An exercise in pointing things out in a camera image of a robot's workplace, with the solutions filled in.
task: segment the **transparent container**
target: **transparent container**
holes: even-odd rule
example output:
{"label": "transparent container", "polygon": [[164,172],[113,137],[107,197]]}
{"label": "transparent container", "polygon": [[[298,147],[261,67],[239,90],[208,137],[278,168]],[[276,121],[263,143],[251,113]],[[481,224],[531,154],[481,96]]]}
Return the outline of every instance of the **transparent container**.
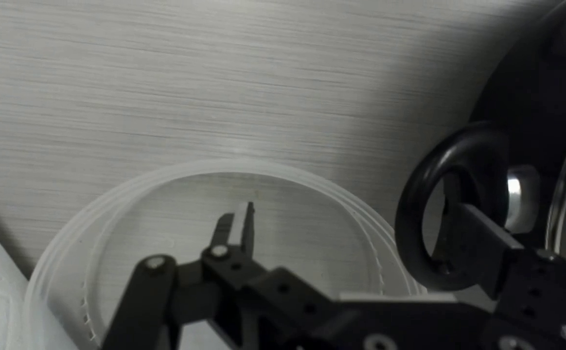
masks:
{"label": "transparent container", "polygon": [[[218,218],[255,205],[255,261],[286,267],[325,296],[418,296],[393,230],[311,174],[251,160],[199,162],[119,185],[76,215],[43,253],[25,296],[27,350],[101,349],[130,273],[150,255],[199,259]],[[183,349],[226,349],[202,323]]]}

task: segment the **clear plastic bowl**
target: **clear plastic bowl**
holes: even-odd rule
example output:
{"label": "clear plastic bowl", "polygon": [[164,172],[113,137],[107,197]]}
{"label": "clear plastic bowl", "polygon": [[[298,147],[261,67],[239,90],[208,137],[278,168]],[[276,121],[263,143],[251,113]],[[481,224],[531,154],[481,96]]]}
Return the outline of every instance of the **clear plastic bowl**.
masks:
{"label": "clear plastic bowl", "polygon": [[[60,230],[29,283],[25,349],[99,349],[134,265],[160,253],[179,265],[199,259],[218,218],[247,201],[263,267],[286,267],[331,298],[424,294],[391,226],[339,185],[265,162],[199,162],[123,183]],[[183,349],[226,347],[195,325]]]}

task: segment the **white table surface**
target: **white table surface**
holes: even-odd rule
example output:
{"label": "white table surface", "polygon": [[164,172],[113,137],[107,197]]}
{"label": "white table surface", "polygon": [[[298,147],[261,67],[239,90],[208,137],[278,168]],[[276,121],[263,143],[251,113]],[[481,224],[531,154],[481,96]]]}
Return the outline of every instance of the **white table surface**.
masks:
{"label": "white table surface", "polygon": [[25,273],[144,172],[257,158],[393,220],[506,49],[558,0],[0,0],[0,240]]}

